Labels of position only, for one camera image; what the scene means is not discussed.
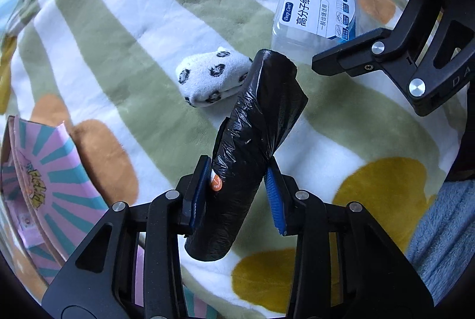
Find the clear floss pick box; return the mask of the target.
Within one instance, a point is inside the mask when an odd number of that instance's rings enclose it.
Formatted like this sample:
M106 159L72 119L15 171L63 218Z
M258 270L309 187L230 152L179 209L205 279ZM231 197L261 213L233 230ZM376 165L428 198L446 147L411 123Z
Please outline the clear floss pick box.
M357 36L357 0L279 0L271 49L298 64Z

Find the black garbage bag roll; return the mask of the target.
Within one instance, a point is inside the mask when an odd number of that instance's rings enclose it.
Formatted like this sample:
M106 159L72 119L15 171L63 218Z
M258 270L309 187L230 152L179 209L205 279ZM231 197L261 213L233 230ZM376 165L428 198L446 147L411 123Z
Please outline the black garbage bag roll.
M205 212L186 239L195 260L222 259L231 249L275 151L303 112L308 97L285 55L261 49L215 141L212 169L221 179L206 196Z

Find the white spotted sock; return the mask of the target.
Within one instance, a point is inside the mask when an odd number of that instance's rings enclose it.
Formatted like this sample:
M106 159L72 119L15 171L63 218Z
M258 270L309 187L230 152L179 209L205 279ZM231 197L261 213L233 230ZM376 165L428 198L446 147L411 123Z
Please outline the white spotted sock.
M219 47L184 58L175 76L185 102L193 108L203 108L237 94L251 64L248 56Z

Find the pink teal cardboard box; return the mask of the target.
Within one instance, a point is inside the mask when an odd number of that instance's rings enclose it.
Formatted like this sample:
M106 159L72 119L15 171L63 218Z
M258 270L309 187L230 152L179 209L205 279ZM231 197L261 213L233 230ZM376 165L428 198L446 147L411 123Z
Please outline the pink teal cardboard box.
M91 182L64 126L12 116L1 152L1 203L21 249L46 285L113 206ZM215 318L217 311L183 285L188 318Z

